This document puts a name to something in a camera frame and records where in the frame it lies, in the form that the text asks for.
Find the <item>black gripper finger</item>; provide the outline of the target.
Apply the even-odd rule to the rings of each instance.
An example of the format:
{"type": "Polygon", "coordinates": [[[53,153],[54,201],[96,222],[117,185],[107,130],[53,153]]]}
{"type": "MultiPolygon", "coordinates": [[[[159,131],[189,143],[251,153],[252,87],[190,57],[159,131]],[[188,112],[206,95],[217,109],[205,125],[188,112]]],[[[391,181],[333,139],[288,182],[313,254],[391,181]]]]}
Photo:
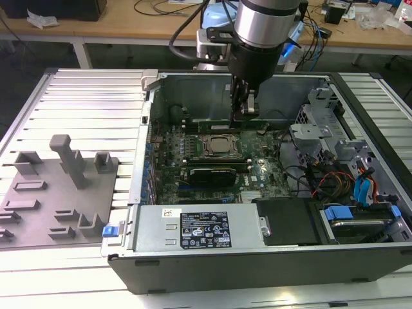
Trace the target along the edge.
{"type": "Polygon", "coordinates": [[[230,97],[231,97],[231,112],[230,121],[233,122],[235,115],[239,109],[239,98],[241,96],[241,80],[237,76],[231,76],[230,97]]]}
{"type": "Polygon", "coordinates": [[[243,82],[240,91],[240,119],[249,121],[259,115],[259,104],[256,101],[258,89],[253,88],[249,83],[243,82]]]}

